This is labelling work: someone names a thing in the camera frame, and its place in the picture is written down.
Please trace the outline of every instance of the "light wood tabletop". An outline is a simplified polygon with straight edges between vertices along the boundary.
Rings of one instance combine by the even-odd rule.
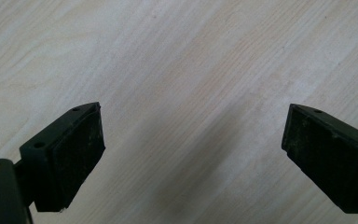
[[[0,0],[0,158],[97,101],[103,157],[34,223],[358,223],[281,149],[291,103],[358,129],[358,0]]]

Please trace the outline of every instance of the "wood grain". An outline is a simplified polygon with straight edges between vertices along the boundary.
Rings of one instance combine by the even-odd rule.
[[[35,223],[358,223],[281,150],[290,103],[358,128],[358,0],[0,0],[0,158],[94,101],[103,158]]]

